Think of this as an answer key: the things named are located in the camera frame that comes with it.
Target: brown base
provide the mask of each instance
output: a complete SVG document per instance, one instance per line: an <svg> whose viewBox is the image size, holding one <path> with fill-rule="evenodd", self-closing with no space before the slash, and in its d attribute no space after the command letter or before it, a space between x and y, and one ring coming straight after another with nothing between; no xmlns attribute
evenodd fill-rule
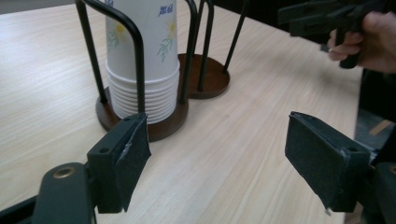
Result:
<svg viewBox="0 0 396 224"><path fill-rule="evenodd" d="M186 54L179 54L180 74L184 74L184 65L186 63ZM221 95L227 91L230 83L230 74L223 73L223 65L214 59L207 58L205 82L202 91L198 90L199 76L201 72L202 55L195 54L191 61L190 81L188 88L188 97L191 99L209 99Z"/></svg>
<svg viewBox="0 0 396 224"><path fill-rule="evenodd" d="M96 114L102 126L109 131L120 121L120 118L113 111L110 91L108 88L106 88L106 98L108 100L107 103L100 102L100 99L96 101ZM188 111L188 101L184 105L177 104L175 111L169 118L158 123L149 124L148 140L150 142L159 141L175 133L186 121Z"/></svg>

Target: clamp jaw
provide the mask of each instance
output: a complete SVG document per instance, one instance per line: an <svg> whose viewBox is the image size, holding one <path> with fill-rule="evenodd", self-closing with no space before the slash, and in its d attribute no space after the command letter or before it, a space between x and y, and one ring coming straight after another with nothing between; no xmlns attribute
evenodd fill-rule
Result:
<svg viewBox="0 0 396 224"><path fill-rule="evenodd" d="M377 220L368 224L395 223L396 163L374 167L366 147L297 112L290 114L285 153L326 209L350 213L359 202L365 216Z"/></svg>
<svg viewBox="0 0 396 224"><path fill-rule="evenodd" d="M127 211L149 159L147 115L122 119L87 154L49 170L37 196L0 211L0 223L96 223L98 213Z"/></svg>
<svg viewBox="0 0 396 224"><path fill-rule="evenodd" d="M337 30L335 46L344 42L346 32L362 32L361 22L370 11L384 12L385 0L311 0L283 7L278 11L279 24L290 24L291 36L327 34ZM357 65L359 53L340 62L342 68Z"/></svg>

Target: finger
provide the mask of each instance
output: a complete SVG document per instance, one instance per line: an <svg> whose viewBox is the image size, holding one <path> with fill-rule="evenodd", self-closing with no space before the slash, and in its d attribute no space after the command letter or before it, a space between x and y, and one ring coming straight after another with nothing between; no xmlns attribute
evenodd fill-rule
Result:
<svg viewBox="0 0 396 224"><path fill-rule="evenodd" d="M347 58L347 54L339 53L337 51L330 51L329 58L333 61L343 61Z"/></svg>
<svg viewBox="0 0 396 224"><path fill-rule="evenodd" d="M364 17L362 27L370 33L389 32L396 29L395 19L396 16L392 12L387 14L370 12Z"/></svg>
<svg viewBox="0 0 396 224"><path fill-rule="evenodd" d="M344 44L346 45L357 45L363 41L363 35L356 32L346 32Z"/></svg>
<svg viewBox="0 0 396 224"><path fill-rule="evenodd" d="M327 47L329 49L333 49L335 47L335 38L331 37L328 41L327 41Z"/></svg>

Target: light wood grain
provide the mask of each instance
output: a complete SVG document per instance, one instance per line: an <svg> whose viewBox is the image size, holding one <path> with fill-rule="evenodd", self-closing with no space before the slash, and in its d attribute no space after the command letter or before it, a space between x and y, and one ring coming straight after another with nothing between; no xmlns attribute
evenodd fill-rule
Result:
<svg viewBox="0 0 396 224"><path fill-rule="evenodd" d="M177 4L182 53L190 17L187 4ZM89 12L106 77L105 17ZM211 58L225 62L238 19L215 8ZM106 132L74 6L2 15L0 43L1 210L36 195L50 168L85 162ZM284 146L290 111L352 137L361 70L340 69L317 44L246 19L229 71L227 92L190 100L182 129L150 144L129 211L98 215L99 223L343 222L343 214L325 214Z"/></svg>

